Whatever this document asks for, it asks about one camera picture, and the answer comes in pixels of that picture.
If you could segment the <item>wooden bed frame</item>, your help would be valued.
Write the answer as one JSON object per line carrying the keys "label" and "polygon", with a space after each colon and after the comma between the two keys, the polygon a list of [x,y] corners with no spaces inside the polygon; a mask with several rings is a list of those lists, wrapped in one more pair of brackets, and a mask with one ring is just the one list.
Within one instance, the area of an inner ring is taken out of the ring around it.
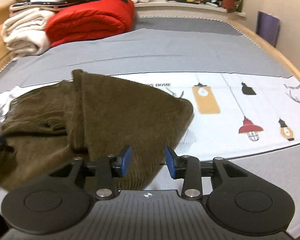
{"label": "wooden bed frame", "polygon": [[[9,16],[9,7],[14,1],[10,1],[7,4],[0,7],[0,26],[1,24],[8,19]],[[225,23],[233,27],[236,31],[243,34],[245,37],[249,38],[250,41],[254,42],[259,48],[268,53],[275,61],[282,64],[291,74],[293,74],[298,81],[300,82],[300,70],[294,66],[289,59],[287,59],[281,52],[276,48],[271,46],[267,41],[258,36],[255,32],[251,31],[247,27],[243,26],[237,21],[226,20]],[[0,73],[7,67],[10,62],[10,56],[8,55],[7,50],[0,45]]]}

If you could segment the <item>purple folder by wall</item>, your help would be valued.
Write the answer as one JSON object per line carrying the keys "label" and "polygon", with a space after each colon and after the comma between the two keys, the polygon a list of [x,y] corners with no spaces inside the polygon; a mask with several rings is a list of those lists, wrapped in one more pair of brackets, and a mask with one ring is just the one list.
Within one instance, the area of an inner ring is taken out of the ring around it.
{"label": "purple folder by wall", "polygon": [[280,20],[265,12],[258,12],[256,34],[267,41],[273,47],[276,47],[280,32]]}

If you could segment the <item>cream folded blanket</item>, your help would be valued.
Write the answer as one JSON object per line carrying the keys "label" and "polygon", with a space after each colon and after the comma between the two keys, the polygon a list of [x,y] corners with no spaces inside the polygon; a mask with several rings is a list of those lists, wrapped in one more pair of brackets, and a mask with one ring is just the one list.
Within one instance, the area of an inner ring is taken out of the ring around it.
{"label": "cream folded blanket", "polygon": [[39,8],[25,9],[3,23],[1,36],[12,61],[41,55],[50,48],[45,28],[55,14]]}

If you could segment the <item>red folded quilt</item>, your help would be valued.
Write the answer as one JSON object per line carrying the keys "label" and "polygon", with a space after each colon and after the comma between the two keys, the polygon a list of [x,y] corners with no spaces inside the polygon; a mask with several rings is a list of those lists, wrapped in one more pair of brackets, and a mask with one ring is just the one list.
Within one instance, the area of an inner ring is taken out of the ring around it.
{"label": "red folded quilt", "polygon": [[98,40],[131,31],[134,3],[100,0],[74,5],[49,19],[45,32],[51,47],[86,40]]}

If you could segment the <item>grey printed bed sheet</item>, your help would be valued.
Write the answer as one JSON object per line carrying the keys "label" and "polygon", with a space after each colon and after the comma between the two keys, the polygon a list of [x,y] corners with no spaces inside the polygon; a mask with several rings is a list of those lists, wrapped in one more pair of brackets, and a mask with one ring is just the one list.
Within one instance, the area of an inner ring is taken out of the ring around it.
{"label": "grey printed bed sheet", "polygon": [[0,121],[16,96],[71,79],[74,69],[160,89],[193,104],[176,152],[221,156],[284,188],[300,235],[300,77],[233,24],[143,16],[131,32],[56,46],[0,72]]}

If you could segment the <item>dark patterned folded cloth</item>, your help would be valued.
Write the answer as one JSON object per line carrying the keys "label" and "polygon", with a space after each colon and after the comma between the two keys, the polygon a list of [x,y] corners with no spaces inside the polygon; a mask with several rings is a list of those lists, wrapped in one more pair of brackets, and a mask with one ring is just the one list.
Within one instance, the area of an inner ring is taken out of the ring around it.
{"label": "dark patterned folded cloth", "polygon": [[60,11],[64,8],[89,3],[89,2],[96,2],[100,0],[64,0],[64,1],[55,1],[55,2],[22,2],[22,3],[15,3],[9,7],[10,12],[16,12],[24,9],[30,8],[41,8],[44,10],[51,10],[51,11]]}

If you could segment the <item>brown corduroy pants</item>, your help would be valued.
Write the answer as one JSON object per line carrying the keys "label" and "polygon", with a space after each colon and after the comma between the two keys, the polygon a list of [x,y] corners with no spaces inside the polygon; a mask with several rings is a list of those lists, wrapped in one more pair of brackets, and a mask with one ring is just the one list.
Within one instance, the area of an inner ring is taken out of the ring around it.
{"label": "brown corduroy pants", "polygon": [[96,161],[132,147],[120,189],[139,189],[157,172],[165,147],[175,147],[193,115],[186,99],[137,82],[72,72],[62,81],[10,103],[0,125],[0,186],[6,190],[81,157]]}

